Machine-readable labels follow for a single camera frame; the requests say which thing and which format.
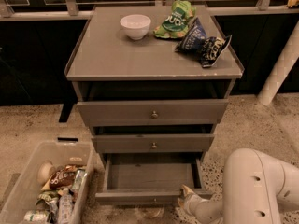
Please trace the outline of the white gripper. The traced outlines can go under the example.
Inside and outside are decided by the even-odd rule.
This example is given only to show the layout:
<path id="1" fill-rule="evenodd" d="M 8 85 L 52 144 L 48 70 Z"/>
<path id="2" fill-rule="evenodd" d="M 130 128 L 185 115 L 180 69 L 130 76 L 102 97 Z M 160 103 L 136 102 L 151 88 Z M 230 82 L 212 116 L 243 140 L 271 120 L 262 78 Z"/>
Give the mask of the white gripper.
<path id="1" fill-rule="evenodd" d="M 183 196 L 177 199 L 178 206 L 184 209 L 188 215 L 200 217 L 203 214 L 201 206 L 205 199 L 195 194 L 195 192 L 186 185 L 182 185 L 181 189 Z"/>

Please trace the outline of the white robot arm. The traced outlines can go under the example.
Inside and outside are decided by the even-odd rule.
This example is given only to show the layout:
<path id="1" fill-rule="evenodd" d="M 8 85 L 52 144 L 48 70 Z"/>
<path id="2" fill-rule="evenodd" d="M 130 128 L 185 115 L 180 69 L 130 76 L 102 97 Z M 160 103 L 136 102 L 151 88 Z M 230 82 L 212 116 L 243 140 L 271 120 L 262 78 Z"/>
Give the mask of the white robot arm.
<path id="1" fill-rule="evenodd" d="M 224 165 L 220 201 L 204 199 L 183 185 L 178 204 L 201 224 L 281 224 L 282 212 L 299 209 L 299 168 L 240 148 Z"/>

